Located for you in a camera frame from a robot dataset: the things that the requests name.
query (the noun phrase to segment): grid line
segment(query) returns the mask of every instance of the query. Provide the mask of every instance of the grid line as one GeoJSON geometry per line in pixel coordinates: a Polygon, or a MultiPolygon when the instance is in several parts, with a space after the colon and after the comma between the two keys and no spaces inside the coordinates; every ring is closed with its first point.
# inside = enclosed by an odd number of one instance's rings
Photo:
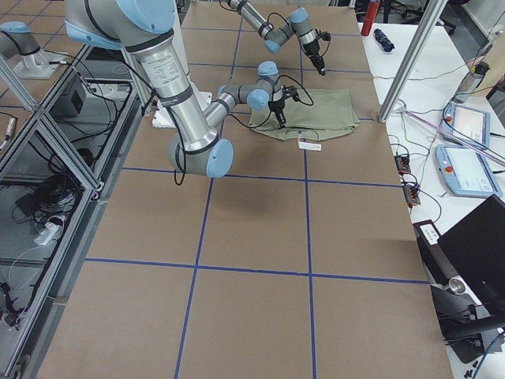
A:
{"type": "MultiPolygon", "coordinates": [[[[155,266],[155,267],[168,267],[168,268],[187,268],[199,269],[206,271],[217,272],[243,272],[251,274],[263,275],[278,275],[278,276],[299,276],[309,277],[308,272],[295,272],[295,271],[282,271],[282,270],[268,270],[263,268],[242,268],[242,267],[226,267],[226,266],[212,266],[212,265],[190,265],[185,263],[172,263],[172,262],[159,262],[159,261],[135,261],[131,259],[117,259],[117,258],[100,258],[100,257],[86,257],[87,262],[94,263],[110,263],[116,265],[141,265],[141,266],[155,266]]],[[[429,284],[427,280],[415,279],[401,279],[401,278],[381,278],[378,276],[357,276],[357,275],[340,275],[340,274],[325,274],[321,272],[313,272],[313,278],[331,279],[331,280],[357,280],[365,282],[381,282],[381,283],[403,283],[403,284],[429,284]]]]}
{"type": "Polygon", "coordinates": [[[207,226],[208,209],[210,208],[210,204],[211,204],[213,185],[214,185],[214,179],[211,179],[211,183],[209,184],[209,187],[208,187],[207,204],[205,205],[204,219],[202,221],[200,241],[198,242],[198,250],[196,252],[195,265],[193,268],[193,277],[191,279],[191,287],[189,288],[189,297],[188,297],[188,303],[186,306],[186,312],[185,312],[185,317],[184,317],[184,325],[182,327],[181,342],[179,343],[179,352],[178,352],[178,356],[177,356],[177,364],[175,366],[174,379],[179,378],[179,372],[181,369],[182,353],[184,351],[184,342],[185,342],[186,332],[188,330],[189,314],[191,312],[191,305],[193,303],[193,294],[194,294],[195,286],[196,286],[196,274],[198,273],[198,268],[199,268],[199,263],[200,263],[200,254],[202,251],[202,245],[204,243],[205,227],[207,226]]]}
{"type": "MultiPolygon", "coordinates": [[[[142,172],[158,172],[162,174],[173,174],[174,170],[165,170],[161,168],[145,168],[145,167],[123,167],[124,171],[142,171],[142,172]]],[[[255,175],[240,175],[240,174],[226,174],[224,178],[244,178],[244,179],[261,179],[261,180],[279,180],[284,182],[305,182],[304,178],[283,178],[275,176],[255,176],[255,175]]],[[[386,184],[386,183],[367,183],[367,182],[347,182],[343,180],[324,180],[324,179],[307,179],[309,183],[323,183],[323,184],[342,184],[346,186],[368,186],[368,187],[387,187],[387,188],[402,188],[400,184],[386,184]]]]}

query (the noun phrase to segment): blue tape line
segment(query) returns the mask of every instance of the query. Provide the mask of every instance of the blue tape line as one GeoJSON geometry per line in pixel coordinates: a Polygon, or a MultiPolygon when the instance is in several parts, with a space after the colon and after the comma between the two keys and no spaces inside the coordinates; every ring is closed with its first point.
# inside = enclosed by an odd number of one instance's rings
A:
{"type": "MultiPolygon", "coordinates": [[[[6,14],[9,14],[10,16],[25,16],[25,17],[33,17],[33,14],[25,14],[25,13],[9,13],[7,11],[6,14]]],[[[65,16],[60,16],[59,14],[37,14],[36,17],[61,17],[65,18],[65,16]]]]}
{"type": "Polygon", "coordinates": [[[228,272],[247,272],[252,274],[268,274],[268,275],[284,275],[284,276],[302,276],[307,277],[307,272],[295,271],[277,271],[277,270],[263,270],[258,268],[239,268],[239,267],[222,267],[222,266],[198,266],[199,269],[211,271],[228,271],[228,272]]]}
{"type": "Polygon", "coordinates": [[[163,170],[161,168],[142,168],[142,167],[123,167],[125,171],[145,171],[145,172],[163,172],[164,174],[173,174],[174,170],[163,170]]]}
{"type": "Polygon", "coordinates": [[[368,186],[368,187],[389,187],[389,188],[402,188],[400,184],[384,184],[384,183],[365,183],[365,182],[344,182],[339,180],[323,180],[323,179],[309,179],[311,183],[325,183],[325,184],[344,184],[348,186],[368,186]]]}
{"type": "Polygon", "coordinates": [[[314,283],[312,280],[312,240],[310,229],[309,163],[307,151],[303,151],[305,170],[305,218],[307,223],[307,258],[309,266],[310,339],[312,348],[312,379],[317,379],[316,322],[314,317],[314,283]]]}
{"type": "MultiPolygon", "coordinates": [[[[281,275],[281,276],[299,276],[309,277],[308,272],[296,271],[279,271],[279,270],[266,270],[260,268],[240,268],[240,267],[224,267],[224,266],[211,266],[211,265],[189,265],[184,263],[170,263],[158,261],[135,261],[129,259],[114,259],[114,258],[99,258],[87,257],[84,259],[87,262],[98,263],[113,263],[117,265],[139,265],[139,266],[159,266],[159,267],[173,267],[173,268],[187,268],[208,271],[224,271],[224,272],[245,272],[252,274],[265,274],[265,275],[281,275]]],[[[405,284],[429,284],[427,280],[410,280],[410,279],[396,279],[396,278],[379,278],[374,276],[352,276],[352,275],[338,275],[338,274],[322,274],[312,273],[313,278],[335,279],[335,280],[358,280],[366,282],[383,282],[383,283],[405,283],[405,284]]]]}
{"type": "Polygon", "coordinates": [[[16,6],[21,2],[21,0],[17,0],[16,4],[14,4],[13,6],[11,6],[10,8],[7,9],[6,13],[5,14],[9,14],[9,12],[11,10],[13,10],[14,8],[16,8],[16,6]]]}
{"type": "Polygon", "coordinates": [[[242,29],[242,21],[243,20],[244,20],[243,18],[240,19],[240,25],[239,25],[239,30],[238,30],[238,34],[237,34],[237,42],[235,43],[234,60],[231,63],[230,78],[234,77],[235,63],[237,62],[238,44],[240,43],[240,33],[241,33],[241,29],[242,29]]]}
{"type": "Polygon", "coordinates": [[[277,178],[274,176],[253,176],[253,175],[239,175],[239,174],[227,174],[228,178],[244,178],[244,179],[264,179],[264,180],[281,180],[285,182],[304,182],[304,179],[296,178],[277,178]]]}
{"type": "MultiPolygon", "coordinates": [[[[222,63],[195,63],[189,62],[189,66],[209,66],[209,67],[234,67],[237,69],[257,69],[257,66],[247,66],[247,65],[225,65],[222,63]]],[[[293,67],[278,67],[278,69],[298,69],[293,67]]]]}
{"type": "Polygon", "coordinates": [[[133,261],[130,259],[113,259],[113,258],[93,258],[86,257],[87,262],[100,262],[100,263],[119,263],[122,265],[140,265],[140,266],[161,266],[161,267],[175,267],[175,268],[195,268],[194,265],[187,265],[183,263],[170,263],[170,262],[151,262],[151,261],[133,261]]]}
{"type": "Polygon", "coordinates": [[[312,274],[316,278],[342,279],[342,280],[360,280],[365,282],[385,282],[385,283],[405,283],[405,284],[429,284],[427,280],[395,279],[395,278],[376,278],[373,276],[350,276],[333,274],[312,274]]]}
{"type": "MultiPolygon", "coordinates": [[[[174,170],[162,170],[162,169],[158,169],[158,168],[123,167],[122,169],[126,170],[126,171],[162,172],[162,173],[167,173],[167,174],[174,173],[174,170]]],[[[284,182],[305,182],[304,178],[283,178],[283,177],[275,177],[275,176],[255,176],[255,175],[240,175],[240,174],[226,174],[225,178],[279,180],[279,181],[284,181],[284,182]]],[[[402,186],[399,184],[345,182],[342,180],[324,180],[324,179],[306,179],[306,180],[309,183],[342,184],[344,186],[402,188],[402,186]]]]}
{"type": "Polygon", "coordinates": [[[182,327],[181,342],[179,343],[179,352],[178,352],[178,356],[177,356],[177,365],[175,366],[174,379],[179,378],[179,371],[181,369],[182,352],[184,351],[184,342],[185,342],[185,338],[186,338],[186,331],[188,330],[189,313],[191,312],[191,304],[193,302],[193,293],[195,291],[196,274],[198,273],[198,264],[200,262],[200,254],[202,251],[202,245],[204,244],[205,227],[207,225],[208,209],[211,204],[212,187],[213,186],[214,186],[214,179],[211,179],[211,183],[208,187],[207,204],[205,205],[205,213],[204,213],[204,219],[202,221],[200,241],[198,242],[198,250],[196,252],[195,268],[193,269],[193,277],[191,279],[191,287],[189,289],[188,304],[186,306],[186,314],[184,317],[184,326],[182,327]]]}

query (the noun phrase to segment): cardboard surface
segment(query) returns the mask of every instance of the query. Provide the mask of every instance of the cardboard surface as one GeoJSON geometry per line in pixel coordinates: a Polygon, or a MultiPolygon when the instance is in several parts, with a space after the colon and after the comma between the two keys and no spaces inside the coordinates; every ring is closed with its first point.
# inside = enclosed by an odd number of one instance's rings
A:
{"type": "MultiPolygon", "coordinates": [[[[273,60],[308,88],[348,88],[357,132],[305,153],[227,118],[229,177],[176,187],[174,131],[143,120],[39,379],[451,377],[354,13],[308,12],[335,34],[333,70],[296,41],[273,60]]],[[[200,89],[253,83],[272,59],[218,4],[192,2],[183,35],[200,89]]]]}
{"type": "Polygon", "coordinates": [[[87,262],[37,378],[169,377],[191,270],[87,262]]]}
{"type": "Polygon", "coordinates": [[[452,378],[427,285],[315,278],[314,303],[318,377],[452,378]]]}

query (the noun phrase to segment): robotic arm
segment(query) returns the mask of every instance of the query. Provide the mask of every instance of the robotic arm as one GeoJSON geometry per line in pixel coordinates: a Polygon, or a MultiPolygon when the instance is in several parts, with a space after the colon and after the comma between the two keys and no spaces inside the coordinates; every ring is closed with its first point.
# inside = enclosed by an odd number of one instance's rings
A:
{"type": "Polygon", "coordinates": [[[240,103],[252,109],[279,108],[284,88],[273,62],[258,67],[255,84],[226,86],[201,110],[193,87],[172,44],[175,4],[171,0],[66,0],[67,33],[79,42],[119,50],[125,48],[144,67],[161,104],[178,129],[169,144],[169,160],[183,173],[224,176],[233,148],[220,139],[219,123],[240,103]]]}
{"type": "Polygon", "coordinates": [[[28,26],[19,21],[0,25],[0,54],[6,59],[19,54],[24,67],[31,73],[43,72],[50,65],[48,54],[30,33],[28,26]]]}
{"type": "Polygon", "coordinates": [[[228,5],[251,25],[265,40],[265,46],[272,53],[276,53],[294,34],[303,51],[316,67],[320,75],[325,75],[323,56],[319,54],[319,40],[330,42],[331,35],[328,32],[319,32],[312,27],[309,15],[305,8],[298,8],[286,19],[286,23],[281,28],[274,28],[263,18],[251,5],[249,0],[227,0],[228,5]]]}

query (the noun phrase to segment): black object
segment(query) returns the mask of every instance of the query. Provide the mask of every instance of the black object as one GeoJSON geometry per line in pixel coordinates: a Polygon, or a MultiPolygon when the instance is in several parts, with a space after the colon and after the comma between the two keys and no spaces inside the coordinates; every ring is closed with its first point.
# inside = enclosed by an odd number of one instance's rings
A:
{"type": "Polygon", "coordinates": [[[319,55],[319,40],[322,39],[325,42],[330,42],[331,41],[331,34],[329,32],[317,32],[317,36],[315,39],[308,43],[304,43],[302,45],[303,51],[307,57],[309,57],[310,62],[314,65],[314,67],[317,69],[317,72],[319,75],[324,76],[326,75],[326,71],[324,69],[324,59],[323,55],[319,55]]]}
{"type": "Polygon", "coordinates": [[[505,313],[505,203],[491,195],[439,245],[488,312],[505,313]]]}
{"type": "Polygon", "coordinates": [[[387,36],[383,33],[382,30],[376,29],[373,31],[373,35],[376,37],[376,41],[380,43],[380,46],[389,53],[395,48],[395,45],[387,38],[387,36]]]}
{"type": "Polygon", "coordinates": [[[33,216],[40,209],[40,201],[31,193],[16,200],[16,206],[25,216],[33,216]]]}

